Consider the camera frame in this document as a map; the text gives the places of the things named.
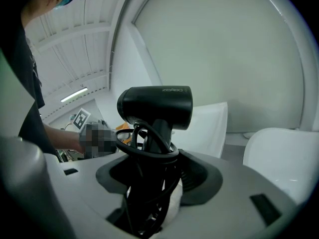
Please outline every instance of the white chair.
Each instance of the white chair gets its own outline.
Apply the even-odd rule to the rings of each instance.
[[[300,204],[307,200],[318,180],[319,132],[260,130],[248,141],[243,164]]]
[[[177,148],[220,158],[226,137],[227,103],[193,108],[187,130],[173,130],[171,141]]]

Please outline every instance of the ceiling light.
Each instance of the ceiling light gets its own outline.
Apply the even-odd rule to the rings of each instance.
[[[80,93],[82,93],[82,92],[84,92],[84,91],[87,91],[87,90],[88,90],[88,88],[83,88],[83,89],[81,89],[81,90],[79,90],[79,91],[77,91],[77,92],[75,92],[75,93],[73,93],[73,94],[71,94],[71,95],[69,95],[69,96],[63,98],[63,99],[61,100],[61,102],[67,101],[68,99],[70,99],[70,98],[72,98],[72,97],[74,97],[74,96],[76,96],[76,95],[78,95],[78,94],[80,94]]]

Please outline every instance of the black t-shirt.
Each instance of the black t-shirt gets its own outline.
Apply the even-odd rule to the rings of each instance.
[[[1,48],[13,72],[35,102],[27,114],[19,136],[35,143],[44,153],[56,155],[45,132],[39,108],[44,106],[36,63],[26,42],[19,13],[10,17],[7,27],[2,30]]]

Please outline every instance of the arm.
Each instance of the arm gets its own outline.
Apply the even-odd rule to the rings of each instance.
[[[79,133],[55,129],[46,124],[43,125],[54,148],[74,149],[83,154],[84,150],[80,145]]]

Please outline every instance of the ceiling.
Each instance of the ceiling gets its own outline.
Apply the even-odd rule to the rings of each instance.
[[[27,26],[26,36],[42,83],[43,122],[49,123],[109,89],[112,41],[124,2],[74,0]],[[88,91],[60,101],[83,87]]]

